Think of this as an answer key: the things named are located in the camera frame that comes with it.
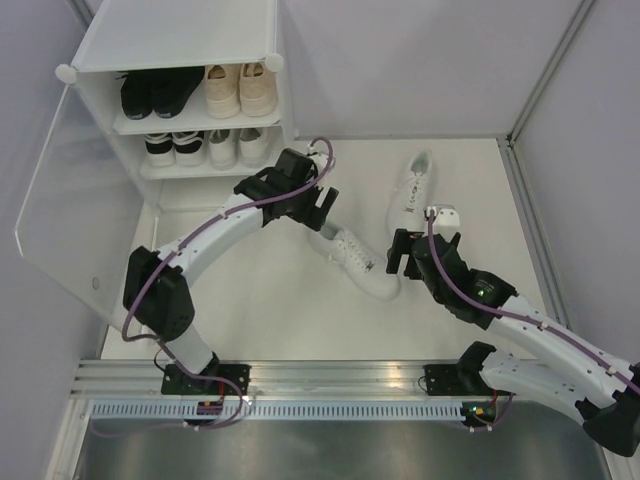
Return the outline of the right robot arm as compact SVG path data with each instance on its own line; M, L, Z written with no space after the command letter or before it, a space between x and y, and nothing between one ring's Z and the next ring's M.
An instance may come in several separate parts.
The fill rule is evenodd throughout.
M460 237L398 229L387 252L388 273L423 282L456 319L532 354L525 367L497 347L473 343L459 358L471 387L523 395L576 421L601 447L623 457L639 447L639 367L579 337L537 310L497 275L470 268Z

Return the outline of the black canvas sneaker front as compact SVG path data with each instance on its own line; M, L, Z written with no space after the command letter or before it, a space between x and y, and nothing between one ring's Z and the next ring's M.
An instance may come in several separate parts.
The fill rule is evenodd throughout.
M162 119L179 115L204 78L203 66L161 69L152 75L151 104Z

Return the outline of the black white patterned sneaker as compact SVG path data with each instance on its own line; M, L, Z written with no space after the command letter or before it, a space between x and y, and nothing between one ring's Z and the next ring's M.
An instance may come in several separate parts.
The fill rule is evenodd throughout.
M182 167L196 167L205 160L204 132L188 131L172 134L176 163Z

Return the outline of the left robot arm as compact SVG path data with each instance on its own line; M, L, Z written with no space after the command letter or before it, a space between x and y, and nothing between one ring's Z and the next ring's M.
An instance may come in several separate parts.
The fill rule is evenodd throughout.
M287 217L319 231L339 195L321 185L335 164L331 149L286 148L274 166L242 179L223 206L191 233L156 250L135 249L125 277L123 340L141 340L129 332L131 322L138 321L149 330L146 338L185 375L214 378L219 358L194 325L193 285L234 245L275 220Z

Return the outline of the beige lace sneaker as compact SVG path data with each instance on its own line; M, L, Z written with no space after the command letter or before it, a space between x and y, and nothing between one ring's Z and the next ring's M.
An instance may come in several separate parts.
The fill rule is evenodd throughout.
M240 112L240 66L237 64L211 65L204 79L205 99L209 115L227 119Z
M242 112L249 117L266 116L276 108L278 94L275 74L263 62L241 66L239 99Z

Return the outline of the white plastic shoe cabinet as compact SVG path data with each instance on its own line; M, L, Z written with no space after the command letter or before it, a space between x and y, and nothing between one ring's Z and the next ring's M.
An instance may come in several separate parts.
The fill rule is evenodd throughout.
M226 180L252 174L244 158L227 170L215 168L208 155L202 163L175 157L157 167L147 156L147 134L265 128L269 145L261 160L275 162L291 137L290 94L278 1L104 1L69 64L56 77L79 95L144 200L164 211L208 210L219 205ZM266 115L243 111L225 119L207 109L205 81L189 95L177 115L155 112L128 118L120 90L133 72L159 73L199 67L261 65L273 72L276 105Z

